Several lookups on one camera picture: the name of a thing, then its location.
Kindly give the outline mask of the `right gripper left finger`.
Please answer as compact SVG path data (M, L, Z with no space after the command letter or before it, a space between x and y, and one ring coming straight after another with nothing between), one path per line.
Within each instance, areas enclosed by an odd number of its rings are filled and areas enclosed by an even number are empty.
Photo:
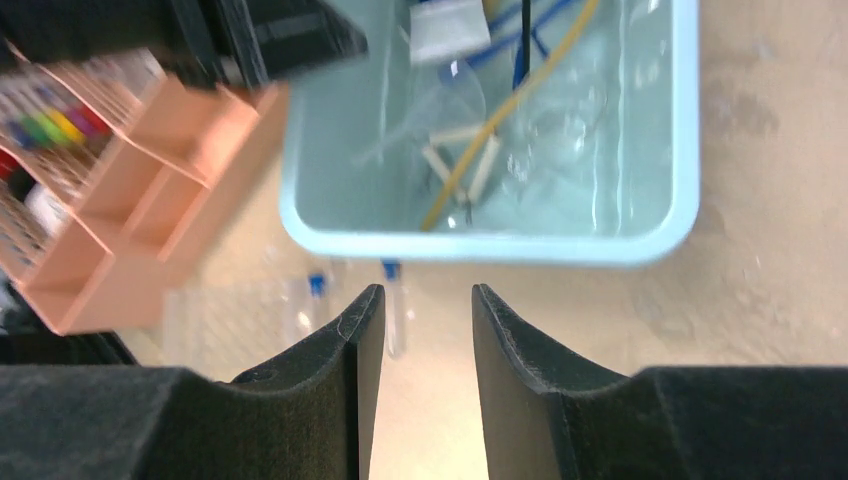
M365 479L385 291L230 382L176 367L5 366L5 479Z

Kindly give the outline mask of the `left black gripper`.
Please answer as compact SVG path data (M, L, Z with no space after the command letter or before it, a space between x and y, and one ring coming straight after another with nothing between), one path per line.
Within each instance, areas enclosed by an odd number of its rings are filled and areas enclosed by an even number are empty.
M4 1L1 71L147 49L187 86L257 89L364 55L364 32L323 1Z

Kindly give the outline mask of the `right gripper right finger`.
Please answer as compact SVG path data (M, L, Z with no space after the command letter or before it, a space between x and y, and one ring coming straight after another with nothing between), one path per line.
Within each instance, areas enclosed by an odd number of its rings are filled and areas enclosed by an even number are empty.
M605 368L472 290L493 479L843 479L837 366Z

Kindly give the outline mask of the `teal plastic bin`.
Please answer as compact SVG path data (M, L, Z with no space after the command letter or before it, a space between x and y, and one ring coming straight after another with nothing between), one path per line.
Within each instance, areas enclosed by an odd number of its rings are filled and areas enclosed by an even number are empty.
M676 248L698 212L699 5L600 1L536 100L609 99L571 180L499 191L506 122L481 149L429 232L419 226L483 124L512 94L513 54L413 65L413 1L342 1L368 54L292 88L279 201L300 246L324 256L626 267ZM551 49L583 3L544 26Z

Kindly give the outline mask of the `amber rubber tubing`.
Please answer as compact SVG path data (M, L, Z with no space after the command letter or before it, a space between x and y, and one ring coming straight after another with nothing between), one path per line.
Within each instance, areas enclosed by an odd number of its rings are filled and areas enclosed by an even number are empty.
M560 43L551 51L543 65L530 74L483 123L481 129L472 138L469 146L457 161L456 166L450 171L448 178L444 181L441 191L420 223L420 231L429 232L435 228L443 210L446 208L447 202L459 188L461 180L471 167L478 152L486 146L486 143L494 136L498 127L517 109L520 103L546 81L555 68L570 53L593 20L599 5L600 1L598 0L585 2L571 28Z

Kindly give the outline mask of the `small clear glass beaker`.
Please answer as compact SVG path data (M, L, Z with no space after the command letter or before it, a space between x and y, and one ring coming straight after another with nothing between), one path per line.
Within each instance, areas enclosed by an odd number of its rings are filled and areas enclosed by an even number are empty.
M536 100L507 120L504 170L499 191L517 204L530 190L571 180L588 161L609 99Z

